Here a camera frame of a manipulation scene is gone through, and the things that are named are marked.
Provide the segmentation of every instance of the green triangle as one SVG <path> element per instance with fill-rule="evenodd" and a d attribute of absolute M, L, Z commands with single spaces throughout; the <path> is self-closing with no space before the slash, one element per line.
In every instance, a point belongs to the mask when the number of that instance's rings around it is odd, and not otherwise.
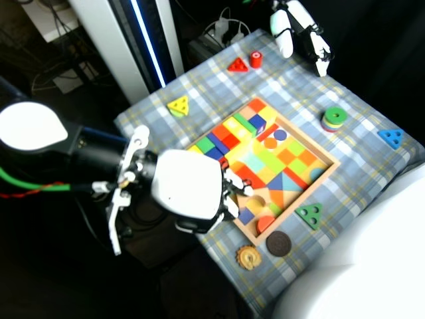
<path fill-rule="evenodd" d="M 295 212 L 314 230 L 319 228 L 322 204 L 313 204 L 298 207 Z"/>

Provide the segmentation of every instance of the blue light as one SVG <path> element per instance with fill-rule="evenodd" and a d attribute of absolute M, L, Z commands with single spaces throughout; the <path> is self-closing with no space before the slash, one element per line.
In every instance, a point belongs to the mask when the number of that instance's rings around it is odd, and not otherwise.
<path fill-rule="evenodd" d="M 164 78 L 162 77 L 162 73 L 161 73 L 161 69 L 159 68 L 157 57 L 155 56 L 155 52 L 153 51 L 151 39 L 149 38 L 149 35 L 147 34 L 145 23 L 143 22 L 143 18 L 141 17 L 141 12 L 140 12 L 140 8 L 137 3 L 137 0 L 131 0 L 131 5 L 133 6 L 135 17 L 137 18 L 137 22 L 139 23 L 141 33 L 143 35 L 143 38 L 145 39 L 147 49 L 149 50 L 149 54 L 151 55 L 153 65 L 155 67 L 155 70 L 157 71 L 158 79 L 161 83 L 161 86 L 165 88 Z"/>

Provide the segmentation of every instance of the triangle toy with holes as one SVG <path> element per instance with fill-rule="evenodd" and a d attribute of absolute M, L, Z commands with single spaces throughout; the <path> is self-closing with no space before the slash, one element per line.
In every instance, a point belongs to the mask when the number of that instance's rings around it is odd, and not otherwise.
<path fill-rule="evenodd" d="M 227 69 L 233 72 L 248 72 L 248 67 L 239 57 Z"/>
<path fill-rule="evenodd" d="M 182 97 L 168 103 L 167 107 L 172 111 L 187 115 L 189 114 L 189 99 L 186 95 L 183 95 Z"/>
<path fill-rule="evenodd" d="M 298 207 L 295 212 L 314 230 L 319 227 L 322 204 L 313 204 Z"/>
<path fill-rule="evenodd" d="M 396 130 L 382 130 L 378 135 L 394 150 L 397 150 L 402 142 L 404 131 L 401 129 Z"/>

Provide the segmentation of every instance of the table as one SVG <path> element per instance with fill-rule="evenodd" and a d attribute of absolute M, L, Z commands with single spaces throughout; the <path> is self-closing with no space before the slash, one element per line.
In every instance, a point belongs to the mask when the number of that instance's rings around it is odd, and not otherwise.
<path fill-rule="evenodd" d="M 247 73 L 226 70 L 238 56 L 248 64 L 253 50 L 264 56 L 261 69 Z M 189 97 L 189 116 L 174 118 L 166 104 L 184 94 Z M 330 76 L 316 77 L 300 57 L 284 60 L 274 39 L 262 30 L 121 113 L 116 125 L 125 136 L 140 124 L 148 125 L 149 147 L 155 152 L 185 148 L 255 96 L 267 101 L 341 161 L 337 171 L 304 203 L 323 204 L 320 228 L 312 231 L 296 214 L 278 227 L 292 240 L 292 250 L 286 257 L 272 256 L 262 243 L 258 247 L 261 265 L 247 271 L 238 266 L 235 256 L 238 248 L 250 242 L 233 223 L 221 223 L 209 234 L 199 236 L 208 254 L 254 313 L 261 316 L 264 308 L 396 175 L 411 164 L 425 161 L 425 149 L 405 134 L 401 147 L 394 151 L 377 134 L 378 130 L 397 128 L 390 120 Z M 321 128 L 320 119 L 328 107 L 335 105 L 344 108 L 349 119 L 332 134 Z"/>

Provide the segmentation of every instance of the robotic hand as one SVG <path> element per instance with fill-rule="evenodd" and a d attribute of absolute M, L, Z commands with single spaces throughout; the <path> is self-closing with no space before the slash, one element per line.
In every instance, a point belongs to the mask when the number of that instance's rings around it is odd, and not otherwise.
<path fill-rule="evenodd" d="M 333 53 L 321 37 L 323 29 L 298 0 L 274 0 L 272 10 L 270 29 L 284 58 L 292 56 L 294 34 L 302 42 L 307 58 L 314 64 L 316 75 L 325 76 Z"/>
<path fill-rule="evenodd" d="M 89 185 L 95 193 L 112 192 L 106 219 L 116 255 L 121 253 L 116 217 L 131 204 L 131 184 L 149 190 L 164 210 L 178 216 L 176 228 L 188 233 L 206 233 L 221 221 L 237 218 L 238 206 L 230 195 L 253 194 L 250 182 L 242 181 L 226 163 L 221 166 L 184 150 L 166 150 L 158 156 L 145 150 L 146 126 L 136 128 L 126 141 L 60 120 L 36 102 L 14 103 L 0 112 L 0 141 L 27 161 L 64 158 L 77 178 L 104 178 Z"/>

